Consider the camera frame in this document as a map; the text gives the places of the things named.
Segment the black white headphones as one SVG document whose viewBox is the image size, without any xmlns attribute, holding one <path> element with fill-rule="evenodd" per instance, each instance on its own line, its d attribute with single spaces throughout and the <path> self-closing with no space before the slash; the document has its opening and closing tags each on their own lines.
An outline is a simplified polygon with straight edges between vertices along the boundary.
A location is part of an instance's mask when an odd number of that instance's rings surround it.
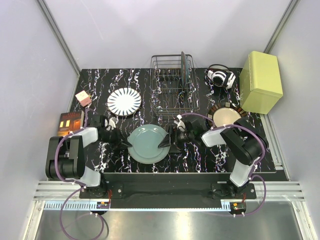
<svg viewBox="0 0 320 240">
<path fill-rule="evenodd" d="M 237 80 L 237 75 L 223 64 L 212 64 L 206 69 L 206 78 L 214 86 L 229 90 Z"/>
</svg>

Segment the yellow green box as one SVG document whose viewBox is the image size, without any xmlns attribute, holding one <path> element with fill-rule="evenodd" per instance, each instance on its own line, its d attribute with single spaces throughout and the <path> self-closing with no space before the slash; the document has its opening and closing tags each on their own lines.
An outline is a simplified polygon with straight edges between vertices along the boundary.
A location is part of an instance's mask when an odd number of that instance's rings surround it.
<svg viewBox="0 0 320 240">
<path fill-rule="evenodd" d="M 240 107 L 266 115 L 283 97 L 278 58 L 252 51 L 239 75 Z"/>
</svg>

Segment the light teal plate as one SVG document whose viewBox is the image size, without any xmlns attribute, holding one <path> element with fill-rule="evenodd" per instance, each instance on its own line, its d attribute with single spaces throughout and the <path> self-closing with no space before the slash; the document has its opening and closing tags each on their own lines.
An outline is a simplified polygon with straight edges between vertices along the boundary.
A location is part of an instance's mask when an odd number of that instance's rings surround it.
<svg viewBox="0 0 320 240">
<path fill-rule="evenodd" d="M 158 148 L 167 135 L 165 129 L 154 124 L 145 124 L 132 131 L 127 141 L 129 155 L 138 163 L 155 164 L 162 161 L 169 153 L 170 147 Z"/>
</svg>

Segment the dark cover book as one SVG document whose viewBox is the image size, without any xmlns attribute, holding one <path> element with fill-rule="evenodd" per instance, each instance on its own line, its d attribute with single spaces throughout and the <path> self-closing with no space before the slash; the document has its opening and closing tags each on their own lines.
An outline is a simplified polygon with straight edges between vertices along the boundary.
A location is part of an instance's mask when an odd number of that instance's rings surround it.
<svg viewBox="0 0 320 240">
<path fill-rule="evenodd" d="M 85 113 L 80 111 L 66 112 L 60 115 L 57 136 L 65 136 L 78 131 L 84 124 Z"/>
</svg>

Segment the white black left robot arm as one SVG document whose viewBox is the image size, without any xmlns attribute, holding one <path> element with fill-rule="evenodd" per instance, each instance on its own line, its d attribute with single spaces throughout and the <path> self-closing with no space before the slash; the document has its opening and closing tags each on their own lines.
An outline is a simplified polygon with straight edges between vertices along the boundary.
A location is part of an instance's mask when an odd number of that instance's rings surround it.
<svg viewBox="0 0 320 240">
<path fill-rule="evenodd" d="M 86 166 L 85 148 L 103 142 L 115 150 L 126 150 L 132 145 L 116 127 L 116 118 L 94 115 L 88 126 L 66 136 L 53 136 L 49 140 L 45 174 L 51 181 L 75 183 L 83 191 L 103 198 L 110 192 L 102 173 Z"/>
</svg>

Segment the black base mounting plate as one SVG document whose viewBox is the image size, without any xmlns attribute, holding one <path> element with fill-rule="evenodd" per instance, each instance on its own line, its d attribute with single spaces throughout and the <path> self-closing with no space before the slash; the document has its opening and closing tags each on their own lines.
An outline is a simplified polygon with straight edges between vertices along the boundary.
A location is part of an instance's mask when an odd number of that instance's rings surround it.
<svg viewBox="0 0 320 240">
<path fill-rule="evenodd" d="M 46 204 L 49 210 L 103 211 L 196 211 L 228 212 L 232 203 L 245 204 L 252 201 L 290 201 L 290 190 L 285 181 L 262 181 L 262 175 L 254 175 L 245 189 L 243 197 L 218 198 L 212 189 L 226 182 L 125 182 L 110 183 L 110 194 L 102 197 L 86 191 L 79 193 L 79 200 L 69 199 L 66 203 L 51 200 Z"/>
</svg>

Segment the brown cream checkered plate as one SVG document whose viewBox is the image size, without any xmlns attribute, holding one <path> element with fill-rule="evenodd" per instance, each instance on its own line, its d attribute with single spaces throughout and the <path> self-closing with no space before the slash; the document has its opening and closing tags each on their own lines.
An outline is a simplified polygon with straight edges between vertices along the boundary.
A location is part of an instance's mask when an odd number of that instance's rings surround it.
<svg viewBox="0 0 320 240">
<path fill-rule="evenodd" d="M 207 120 L 207 123 L 211 127 L 222 127 L 246 117 L 247 113 L 235 103 L 218 102 L 209 109 L 206 116 L 210 119 Z"/>
</svg>

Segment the pink cube socket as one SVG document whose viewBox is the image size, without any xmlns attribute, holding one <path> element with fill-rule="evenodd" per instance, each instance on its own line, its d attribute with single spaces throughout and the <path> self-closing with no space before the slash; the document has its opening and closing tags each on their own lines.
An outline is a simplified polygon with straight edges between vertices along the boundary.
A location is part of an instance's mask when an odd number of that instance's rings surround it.
<svg viewBox="0 0 320 240">
<path fill-rule="evenodd" d="M 77 101 L 80 103 L 82 107 L 86 107 L 92 103 L 91 96 L 84 90 L 77 93 L 75 95 L 75 98 L 77 99 Z"/>
</svg>

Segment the dark blue glazed plate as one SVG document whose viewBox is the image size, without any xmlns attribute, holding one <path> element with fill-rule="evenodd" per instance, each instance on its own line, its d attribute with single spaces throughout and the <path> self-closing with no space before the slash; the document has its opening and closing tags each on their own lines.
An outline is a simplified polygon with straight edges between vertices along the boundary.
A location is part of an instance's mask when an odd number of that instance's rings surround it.
<svg viewBox="0 0 320 240">
<path fill-rule="evenodd" d="M 186 54 L 181 52 L 181 85 L 183 88 L 186 87 L 186 84 L 189 79 L 189 64 Z"/>
</svg>

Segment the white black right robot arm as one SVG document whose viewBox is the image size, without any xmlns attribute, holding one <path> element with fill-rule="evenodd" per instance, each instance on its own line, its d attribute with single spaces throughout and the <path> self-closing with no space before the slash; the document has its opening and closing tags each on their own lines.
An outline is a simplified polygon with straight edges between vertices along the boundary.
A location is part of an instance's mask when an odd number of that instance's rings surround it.
<svg viewBox="0 0 320 240">
<path fill-rule="evenodd" d="M 179 120 L 171 123 L 158 149 L 169 147 L 179 150 L 184 143 L 194 142 L 211 148 L 227 146 L 235 157 L 233 170 L 226 183 L 212 189 L 212 195 L 222 198 L 242 198 L 245 194 L 256 165 L 261 161 L 268 147 L 266 138 L 260 136 L 245 119 L 220 127 L 209 127 L 199 120 Z"/>
</svg>

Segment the aluminium rail frame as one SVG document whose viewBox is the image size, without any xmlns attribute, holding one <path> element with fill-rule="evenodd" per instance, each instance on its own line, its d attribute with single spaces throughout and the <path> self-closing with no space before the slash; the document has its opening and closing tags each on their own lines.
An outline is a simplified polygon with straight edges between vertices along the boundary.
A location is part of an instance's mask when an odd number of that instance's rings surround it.
<svg viewBox="0 0 320 240">
<path fill-rule="evenodd" d="M 24 240 L 34 240 L 45 208 L 73 211 L 97 211 L 98 202 L 111 202 L 112 211 L 185 211 L 226 212 L 231 204 L 287 202 L 293 207 L 303 239 L 316 240 L 317 234 L 311 220 L 300 184 L 297 181 L 265 181 L 252 178 L 243 196 L 222 196 L 218 190 L 226 182 L 204 181 L 112 181 L 108 183 L 111 195 L 90 195 L 79 185 L 63 181 L 40 181 L 33 197 L 32 211 L 23 235 Z"/>
</svg>

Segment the white blue striped plate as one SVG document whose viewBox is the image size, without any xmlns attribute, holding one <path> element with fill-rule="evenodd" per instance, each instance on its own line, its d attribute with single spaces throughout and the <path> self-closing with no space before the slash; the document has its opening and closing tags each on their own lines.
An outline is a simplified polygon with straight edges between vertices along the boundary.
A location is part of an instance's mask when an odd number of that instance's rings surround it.
<svg viewBox="0 0 320 240">
<path fill-rule="evenodd" d="M 135 89 L 124 87 L 112 92 L 107 99 L 107 107 L 116 116 L 134 114 L 141 106 L 142 97 Z"/>
</svg>

